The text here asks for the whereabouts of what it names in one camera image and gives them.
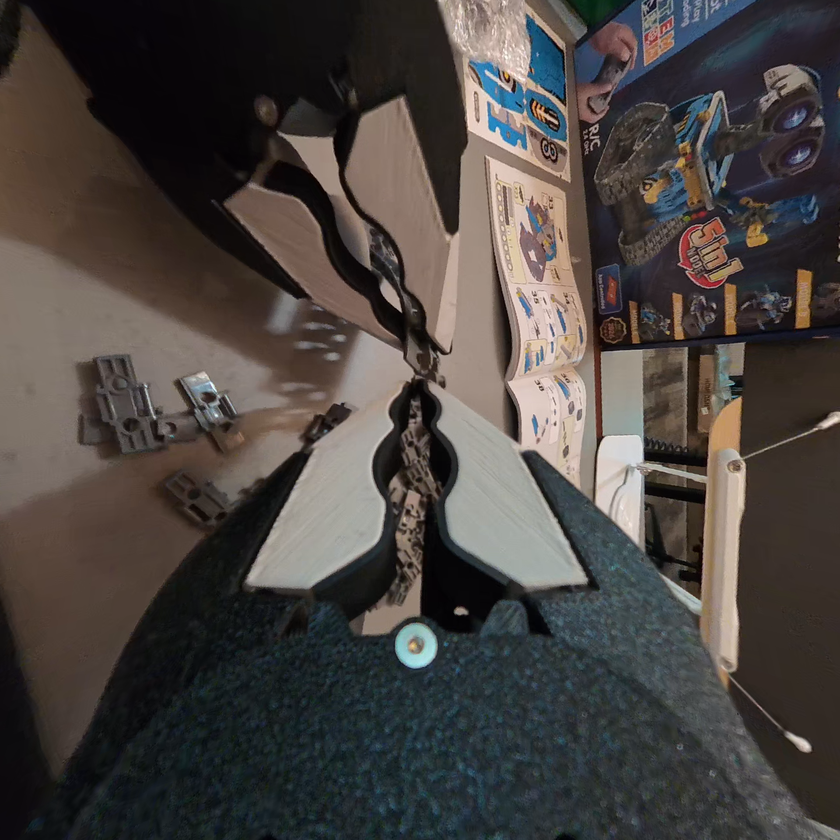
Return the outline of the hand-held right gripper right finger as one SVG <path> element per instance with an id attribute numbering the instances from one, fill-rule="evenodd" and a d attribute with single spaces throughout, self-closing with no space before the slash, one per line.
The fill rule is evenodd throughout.
<path id="1" fill-rule="evenodd" d="M 569 485 L 450 395 L 423 384 L 430 462 L 441 485 L 427 514 L 423 614 L 435 621 L 483 621 L 502 600 L 590 587 L 590 572 L 564 531 L 531 461 Z"/>

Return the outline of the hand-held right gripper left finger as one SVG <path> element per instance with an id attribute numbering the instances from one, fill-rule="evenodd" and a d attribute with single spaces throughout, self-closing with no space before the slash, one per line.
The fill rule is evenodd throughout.
<path id="1" fill-rule="evenodd" d="M 308 451 L 245 577 L 247 592 L 371 609 L 396 577 L 389 484 L 402 463 L 409 383 L 351 413 Z"/>

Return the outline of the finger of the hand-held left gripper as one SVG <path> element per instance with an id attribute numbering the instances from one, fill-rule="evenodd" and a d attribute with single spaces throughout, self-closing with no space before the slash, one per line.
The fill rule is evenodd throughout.
<path id="1" fill-rule="evenodd" d="M 345 195 L 328 193 L 305 167 L 278 161 L 224 206 L 312 302 L 403 346 L 402 312 L 382 292 L 366 228 Z"/>
<path id="2" fill-rule="evenodd" d="M 451 233 L 407 96 L 347 114 L 333 137 L 343 189 L 365 220 L 388 235 L 423 330 L 442 354 L 455 338 L 459 233 Z"/>

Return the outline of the pile of grey track links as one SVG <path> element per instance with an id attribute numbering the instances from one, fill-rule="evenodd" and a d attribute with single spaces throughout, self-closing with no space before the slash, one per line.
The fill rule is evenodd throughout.
<path id="1" fill-rule="evenodd" d="M 191 411 L 164 415 L 153 406 L 149 387 L 137 378 L 127 354 L 100 356 L 93 363 L 98 370 L 96 393 L 100 416 L 81 419 L 80 441 L 84 445 L 101 445 L 113 440 L 123 455 L 144 454 L 165 449 L 171 442 L 191 442 L 202 434 L 214 438 L 224 452 L 242 445 L 243 417 L 236 413 L 228 394 L 218 392 L 204 372 L 181 380 Z M 423 377 L 414 376 L 400 384 L 404 383 L 411 385 L 412 399 L 401 434 L 402 463 L 388 486 L 395 514 L 396 575 L 383 595 L 385 598 L 398 592 L 397 586 L 407 577 L 403 571 L 406 555 L 403 547 L 411 543 L 412 537 L 411 528 L 404 522 L 403 509 L 409 510 L 412 516 L 418 513 L 420 518 L 424 517 L 422 495 L 410 490 L 408 501 L 402 503 L 400 496 L 392 493 L 395 478 L 402 482 L 400 488 L 408 488 L 406 469 L 412 460 L 405 447 L 413 446 L 416 440 L 421 454 L 427 453 L 422 436 L 416 436 L 413 427 L 415 420 L 422 419 L 421 399 L 426 382 Z M 200 600 L 198 579 L 216 580 L 218 590 L 224 588 L 221 580 L 227 579 L 231 580 L 227 585 L 229 590 L 245 589 L 245 577 L 305 465 L 309 449 L 351 413 L 351 408 L 342 403 L 316 415 L 302 434 L 298 451 L 256 482 L 237 505 L 231 504 L 223 492 L 210 484 L 187 480 L 181 474 L 169 479 L 165 487 L 184 512 L 211 532 L 197 544 L 166 585 L 190 591 L 195 602 Z"/>

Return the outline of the grey desk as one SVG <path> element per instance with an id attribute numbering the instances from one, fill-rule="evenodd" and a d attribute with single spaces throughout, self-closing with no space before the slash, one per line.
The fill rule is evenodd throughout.
<path id="1" fill-rule="evenodd" d="M 329 359 L 280 290 L 214 246 L 89 113 L 87 91 L 24 8 L 2 78 L 2 603 L 46 774 L 87 729 L 146 606 L 203 535 L 161 494 L 185 469 L 230 495 L 268 476 L 331 403 L 362 408 L 411 373 L 346 333 Z M 131 355 L 158 406 L 204 371 L 246 414 L 231 455 L 205 437 L 122 457 L 78 440 L 101 354 Z"/>

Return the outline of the blue sticker sheet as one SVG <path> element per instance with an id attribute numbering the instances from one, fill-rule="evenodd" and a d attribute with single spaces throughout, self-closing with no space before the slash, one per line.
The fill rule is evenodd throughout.
<path id="1" fill-rule="evenodd" d="M 570 182 L 564 43 L 529 6 L 525 9 L 530 45 L 525 80 L 488 61 L 465 61 L 469 131 Z"/>

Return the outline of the instruction booklet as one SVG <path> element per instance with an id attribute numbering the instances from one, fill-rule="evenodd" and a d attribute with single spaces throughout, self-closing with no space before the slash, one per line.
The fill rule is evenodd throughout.
<path id="1" fill-rule="evenodd" d="M 587 324 L 556 185 L 485 159 L 493 249 L 511 331 L 507 392 L 518 442 L 581 488 Z"/>

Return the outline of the crumpled clear plastic bag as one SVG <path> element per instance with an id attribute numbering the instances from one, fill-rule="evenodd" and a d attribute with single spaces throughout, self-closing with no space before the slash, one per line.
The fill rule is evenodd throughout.
<path id="1" fill-rule="evenodd" d="M 439 1 L 451 44 L 472 60 L 522 70 L 530 57 L 523 1 Z"/>

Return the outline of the white book stand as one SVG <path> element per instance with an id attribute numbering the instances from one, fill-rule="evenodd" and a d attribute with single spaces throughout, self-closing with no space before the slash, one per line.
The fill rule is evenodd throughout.
<path id="1" fill-rule="evenodd" d="M 703 475 L 656 462 L 652 455 L 644 454 L 644 441 L 637 435 L 605 436 L 595 460 L 596 506 L 640 549 L 645 545 L 644 491 L 653 488 L 646 483 L 649 475 L 674 476 L 705 487 L 700 596 L 690 595 L 664 573 L 660 577 L 672 595 L 699 618 L 702 642 L 724 687 L 736 687 L 787 742 L 804 754 L 812 753 L 812 744 L 773 718 L 734 677 L 739 666 L 739 548 L 747 462 L 835 427 L 838 420 L 838 411 L 830 412 L 805 431 L 745 456 L 737 446 L 710 448 Z"/>

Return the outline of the robot kit box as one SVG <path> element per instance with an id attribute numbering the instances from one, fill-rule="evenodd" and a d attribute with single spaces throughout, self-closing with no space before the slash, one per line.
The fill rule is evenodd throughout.
<path id="1" fill-rule="evenodd" d="M 574 69 L 602 351 L 837 338 L 839 2 L 627 2 Z"/>

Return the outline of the black partition panel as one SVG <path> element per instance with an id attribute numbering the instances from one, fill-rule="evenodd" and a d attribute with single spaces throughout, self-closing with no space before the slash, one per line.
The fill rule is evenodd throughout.
<path id="1" fill-rule="evenodd" d="M 737 682 L 805 739 L 795 748 L 738 689 L 738 709 L 782 782 L 818 823 L 839 825 L 839 431 L 802 434 L 839 408 L 838 339 L 751 343 L 741 454 Z"/>

